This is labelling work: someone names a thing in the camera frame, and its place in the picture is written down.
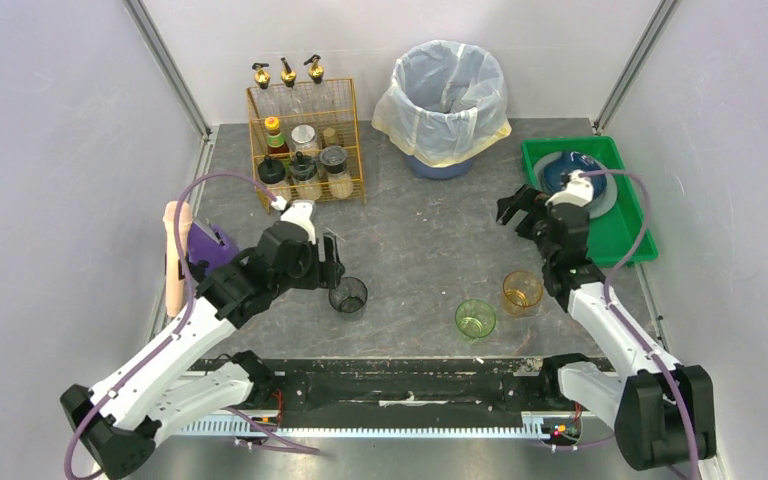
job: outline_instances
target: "gray plate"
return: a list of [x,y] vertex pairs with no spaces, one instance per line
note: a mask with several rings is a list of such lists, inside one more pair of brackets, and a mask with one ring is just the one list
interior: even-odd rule
[[[544,190],[543,185],[540,182],[540,179],[543,177],[543,169],[546,168],[546,165],[549,165],[555,160],[561,158],[561,154],[562,152],[550,153],[543,156],[540,160],[537,161],[537,163],[534,164],[534,177],[537,179],[537,185],[535,185],[535,187],[539,188],[540,190]],[[599,168],[602,170],[607,170],[607,167],[605,167],[605,165],[603,165],[601,162],[595,158],[593,160],[597,165],[599,165]],[[613,208],[617,203],[617,181],[614,180],[613,175],[606,175],[605,178],[607,179],[605,191],[602,192],[602,195],[593,199],[592,202],[585,206],[587,212],[590,213],[590,218],[601,217],[602,215],[610,212],[611,208]]]

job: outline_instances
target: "gold pump head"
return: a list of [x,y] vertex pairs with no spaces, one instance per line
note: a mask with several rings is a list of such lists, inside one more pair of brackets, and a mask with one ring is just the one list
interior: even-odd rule
[[310,75],[310,79],[313,80],[314,83],[322,82],[322,75],[325,74],[325,69],[319,65],[320,60],[322,60],[322,57],[314,53],[305,62],[305,65],[310,65],[307,74]]
[[296,72],[290,68],[286,57],[281,57],[281,63],[284,64],[284,70],[281,70],[281,81],[284,82],[284,85],[293,88],[293,85],[296,83]]
[[269,72],[264,70],[264,67],[268,67],[268,63],[255,63],[252,65],[252,70],[254,70],[254,81],[257,83],[257,85],[266,90],[269,88]]

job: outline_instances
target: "clear cup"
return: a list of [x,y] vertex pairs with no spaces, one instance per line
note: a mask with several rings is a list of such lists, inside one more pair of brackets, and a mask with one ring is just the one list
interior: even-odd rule
[[531,272],[511,272],[502,282],[502,310],[512,317],[527,317],[538,312],[543,284]]
[[337,288],[328,291],[331,308],[346,320],[359,320],[363,316],[368,297],[366,285],[355,277],[343,277]]
[[455,325],[469,338],[484,338],[496,328],[496,312],[487,302],[470,299],[458,306]]

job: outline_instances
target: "green glass cup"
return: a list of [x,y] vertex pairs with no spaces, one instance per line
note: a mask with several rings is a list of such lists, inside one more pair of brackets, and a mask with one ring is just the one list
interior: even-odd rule
[[470,299],[458,306],[455,325],[469,338],[484,338],[496,328],[496,312],[487,302]]

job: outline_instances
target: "plastic bag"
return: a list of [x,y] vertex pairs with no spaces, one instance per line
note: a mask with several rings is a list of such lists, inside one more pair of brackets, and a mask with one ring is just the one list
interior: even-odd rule
[[433,40],[396,60],[372,126],[430,167],[461,163],[511,133],[499,63],[475,45]]

